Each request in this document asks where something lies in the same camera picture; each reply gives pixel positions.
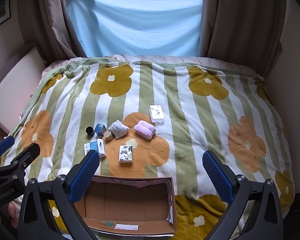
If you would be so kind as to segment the person's left hand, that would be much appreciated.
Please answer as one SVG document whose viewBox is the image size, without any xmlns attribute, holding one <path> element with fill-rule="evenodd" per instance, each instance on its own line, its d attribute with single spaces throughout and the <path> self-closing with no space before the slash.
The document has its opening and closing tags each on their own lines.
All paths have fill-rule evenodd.
<svg viewBox="0 0 300 240">
<path fill-rule="evenodd" d="M 9 215 L 9 221 L 11 226 L 14 228 L 18 227 L 19 224 L 19 216 L 17 214 L 17 209 L 13 202 L 10 202 L 6 208 L 8 215 Z"/>
</svg>

